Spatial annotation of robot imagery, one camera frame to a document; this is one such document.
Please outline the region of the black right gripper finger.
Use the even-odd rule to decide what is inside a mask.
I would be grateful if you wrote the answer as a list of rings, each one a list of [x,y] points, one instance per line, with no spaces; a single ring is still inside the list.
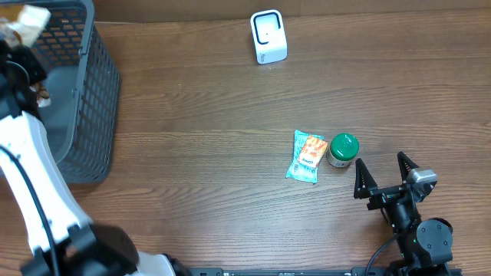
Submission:
[[[371,197],[372,192],[377,190],[378,186],[361,158],[355,162],[355,173],[354,198],[366,199]]]
[[[410,171],[417,169],[419,166],[414,163],[404,152],[400,151],[397,154],[397,161],[400,169],[400,175],[403,182],[414,183],[410,177]]]

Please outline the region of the green lid jar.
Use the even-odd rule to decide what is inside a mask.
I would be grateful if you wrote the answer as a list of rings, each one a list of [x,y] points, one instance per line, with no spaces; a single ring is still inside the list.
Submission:
[[[343,168],[349,166],[360,149],[358,139],[350,133],[340,133],[333,138],[326,155],[332,166]]]

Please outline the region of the teal orange snack packet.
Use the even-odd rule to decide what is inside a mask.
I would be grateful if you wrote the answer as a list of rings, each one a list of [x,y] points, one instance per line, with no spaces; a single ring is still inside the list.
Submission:
[[[292,162],[285,175],[302,182],[318,182],[318,165],[328,148],[323,136],[296,130]]]

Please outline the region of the brown white snack bag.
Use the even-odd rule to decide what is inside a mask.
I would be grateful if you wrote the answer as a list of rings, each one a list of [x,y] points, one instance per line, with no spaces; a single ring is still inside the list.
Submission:
[[[40,108],[48,107],[51,98],[43,85],[47,74],[32,48],[50,17],[49,10],[33,5],[1,6],[1,55],[7,55],[9,62],[17,64],[24,71],[25,80],[36,94]]]

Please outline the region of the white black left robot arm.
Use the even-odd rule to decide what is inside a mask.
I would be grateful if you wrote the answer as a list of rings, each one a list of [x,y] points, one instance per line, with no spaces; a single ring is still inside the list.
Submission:
[[[26,47],[1,43],[1,169],[17,200],[33,258],[23,275],[189,275],[176,258],[138,251],[117,226],[96,224],[78,205],[48,145],[31,90],[42,74]]]

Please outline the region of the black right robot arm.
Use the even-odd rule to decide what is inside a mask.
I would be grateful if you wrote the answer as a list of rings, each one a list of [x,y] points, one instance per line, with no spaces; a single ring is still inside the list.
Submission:
[[[367,199],[367,208],[379,210],[393,232],[393,237],[372,255],[364,273],[369,275],[377,256],[396,242],[401,259],[391,262],[384,269],[385,275],[451,275],[452,225],[443,218],[423,220],[417,209],[417,203],[434,190],[437,174],[419,167],[402,152],[397,154],[397,161],[401,184],[385,188],[377,185],[362,159],[355,162],[354,197]]]

